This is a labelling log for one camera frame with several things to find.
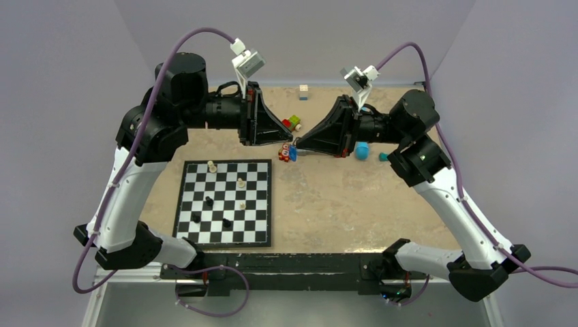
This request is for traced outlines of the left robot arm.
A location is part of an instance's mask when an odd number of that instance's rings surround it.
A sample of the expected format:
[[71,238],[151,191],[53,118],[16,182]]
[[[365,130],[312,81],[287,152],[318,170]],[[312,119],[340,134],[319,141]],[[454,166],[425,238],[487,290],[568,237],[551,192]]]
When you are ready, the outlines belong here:
[[154,232],[140,220],[145,202],[190,129],[234,129],[245,146],[287,142],[289,129],[266,107],[250,77],[265,64],[246,50],[232,60],[236,91],[210,91],[207,64],[198,54],[180,52],[156,66],[155,84],[129,110],[116,136],[115,161],[99,208],[74,236],[95,249],[106,270],[142,268],[151,262],[176,266],[188,279],[203,269],[203,252],[193,240]]

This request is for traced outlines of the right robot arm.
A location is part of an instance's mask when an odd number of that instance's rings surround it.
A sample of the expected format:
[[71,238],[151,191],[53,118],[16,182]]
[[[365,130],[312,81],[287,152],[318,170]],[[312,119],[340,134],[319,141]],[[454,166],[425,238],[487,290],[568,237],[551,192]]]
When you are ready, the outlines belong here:
[[399,277],[409,271],[447,280],[465,299],[477,302],[496,291],[530,258],[524,245],[514,245],[493,228],[457,184],[457,172],[441,147],[429,137],[439,121],[426,92],[405,92],[387,113],[358,107],[339,96],[330,112],[295,147],[346,157],[357,142],[394,144],[388,161],[407,186],[435,210],[459,244],[456,251],[419,245],[401,238],[384,250],[380,274]]

